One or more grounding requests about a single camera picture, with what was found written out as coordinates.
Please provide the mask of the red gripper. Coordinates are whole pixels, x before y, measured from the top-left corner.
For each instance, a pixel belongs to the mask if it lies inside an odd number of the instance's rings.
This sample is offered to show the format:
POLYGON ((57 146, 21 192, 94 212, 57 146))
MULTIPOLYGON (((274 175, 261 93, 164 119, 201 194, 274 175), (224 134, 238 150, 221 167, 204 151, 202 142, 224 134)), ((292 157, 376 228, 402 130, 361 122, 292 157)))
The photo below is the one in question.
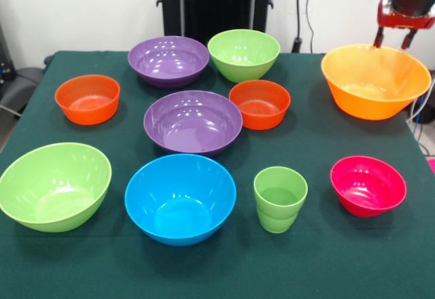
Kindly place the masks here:
POLYGON ((384 28, 410 29, 405 36, 401 48, 407 50, 419 29, 430 29, 434 25, 434 6, 424 16, 404 16, 396 12, 390 0, 380 0, 377 10, 379 28, 373 42, 375 48, 380 48, 384 40, 384 28))

